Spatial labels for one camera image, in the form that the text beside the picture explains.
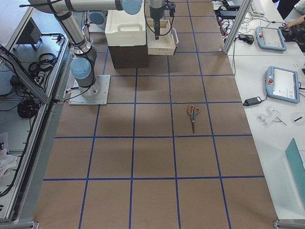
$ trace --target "keyboard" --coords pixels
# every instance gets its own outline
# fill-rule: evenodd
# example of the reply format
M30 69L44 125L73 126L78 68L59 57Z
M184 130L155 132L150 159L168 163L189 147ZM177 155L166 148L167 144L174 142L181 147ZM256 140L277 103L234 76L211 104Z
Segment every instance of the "keyboard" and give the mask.
M253 14L265 15L261 0L252 0L251 8Z

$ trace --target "metal mounting plate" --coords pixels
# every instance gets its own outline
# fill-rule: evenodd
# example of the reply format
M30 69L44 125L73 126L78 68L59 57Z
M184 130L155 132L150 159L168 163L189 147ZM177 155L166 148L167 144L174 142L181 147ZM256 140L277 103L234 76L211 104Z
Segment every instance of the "metal mounting plate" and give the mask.
M89 32L91 33L105 33L105 28L100 28L96 24L90 24Z
M110 84L110 75L97 75L96 80L101 85L101 92L96 96L85 97L80 94L79 90L75 90L71 93L71 97L77 96L69 100L70 105L106 105L108 99L108 91ZM75 81L73 87L78 87L78 83Z

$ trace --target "robotic arm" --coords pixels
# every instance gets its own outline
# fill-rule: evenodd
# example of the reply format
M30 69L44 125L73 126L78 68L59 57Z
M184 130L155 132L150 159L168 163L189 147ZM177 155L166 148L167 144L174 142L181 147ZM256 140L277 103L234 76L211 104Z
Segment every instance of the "robotic arm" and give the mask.
M100 86L97 85L94 76L96 50L85 39L72 11L88 10L124 10L134 15L141 9L142 0L29 0L30 5L36 9L54 14L56 20L67 34L73 49L78 57L71 63L73 73L80 91L86 92L84 96L98 94Z
M149 13L153 19L155 39L158 40L160 34L160 19L164 16L164 11L169 10L173 18L175 13L175 3L168 0L149 0Z

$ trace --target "orange scissor handle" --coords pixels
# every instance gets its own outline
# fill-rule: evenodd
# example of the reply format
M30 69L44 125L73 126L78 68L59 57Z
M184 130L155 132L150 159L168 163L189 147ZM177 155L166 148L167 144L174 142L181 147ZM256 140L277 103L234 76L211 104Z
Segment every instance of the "orange scissor handle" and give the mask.
M194 108L195 108L194 105L190 105L190 106L189 106L189 110L188 110L188 111L189 111L189 114L190 114L190 115L193 115L193 114L194 114Z
M193 104L189 106L188 112L189 115L191 116L192 120L196 118L196 116L200 113L200 108L195 107Z

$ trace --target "black box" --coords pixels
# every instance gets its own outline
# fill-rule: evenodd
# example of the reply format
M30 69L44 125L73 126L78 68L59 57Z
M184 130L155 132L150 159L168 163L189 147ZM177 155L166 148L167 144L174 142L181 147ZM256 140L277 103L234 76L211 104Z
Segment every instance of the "black box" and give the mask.
M235 19L238 11L220 10L219 16L223 19Z
M33 18L30 18L16 44L37 44L40 37L41 31L38 29Z
M238 11L243 0L225 0L224 6L228 11Z
M109 46L109 52L115 69L148 67L147 45Z

